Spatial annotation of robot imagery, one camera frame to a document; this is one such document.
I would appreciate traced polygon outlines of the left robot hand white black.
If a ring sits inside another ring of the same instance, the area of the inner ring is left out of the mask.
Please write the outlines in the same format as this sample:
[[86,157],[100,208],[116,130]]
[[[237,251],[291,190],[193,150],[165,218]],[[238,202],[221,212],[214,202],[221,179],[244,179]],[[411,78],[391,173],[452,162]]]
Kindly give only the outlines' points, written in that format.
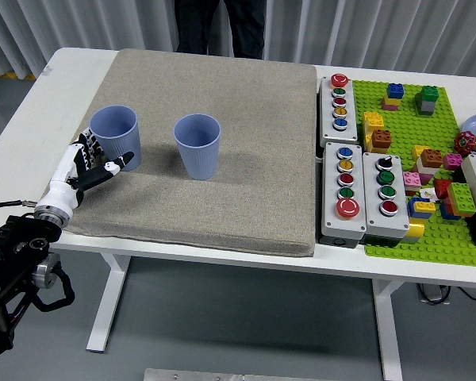
[[102,153],[96,136],[89,129],[83,130],[63,154],[50,180],[48,193],[35,206],[34,217],[60,228],[67,226],[73,210],[82,203],[84,192],[112,179],[135,157],[128,151],[96,165],[95,161]]

